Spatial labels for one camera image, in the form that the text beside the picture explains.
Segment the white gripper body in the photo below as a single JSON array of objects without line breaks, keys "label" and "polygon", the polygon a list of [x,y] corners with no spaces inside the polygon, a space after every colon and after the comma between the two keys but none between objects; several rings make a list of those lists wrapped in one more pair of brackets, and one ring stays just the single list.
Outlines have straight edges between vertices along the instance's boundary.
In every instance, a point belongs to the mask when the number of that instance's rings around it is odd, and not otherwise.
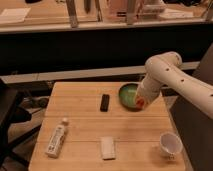
[{"label": "white gripper body", "polygon": [[143,79],[138,85],[135,95],[135,101],[143,99],[145,104],[143,109],[146,109],[160,94],[162,84],[157,81]]}]

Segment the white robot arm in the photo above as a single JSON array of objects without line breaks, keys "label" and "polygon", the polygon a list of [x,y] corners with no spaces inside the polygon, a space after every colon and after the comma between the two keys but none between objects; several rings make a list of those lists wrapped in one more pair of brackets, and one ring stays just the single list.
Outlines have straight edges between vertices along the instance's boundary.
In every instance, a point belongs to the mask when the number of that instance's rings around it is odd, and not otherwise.
[{"label": "white robot arm", "polygon": [[139,83],[134,102],[137,109],[146,109],[168,85],[213,119],[213,86],[185,74],[177,52],[166,52],[150,57],[145,62],[146,75]]}]

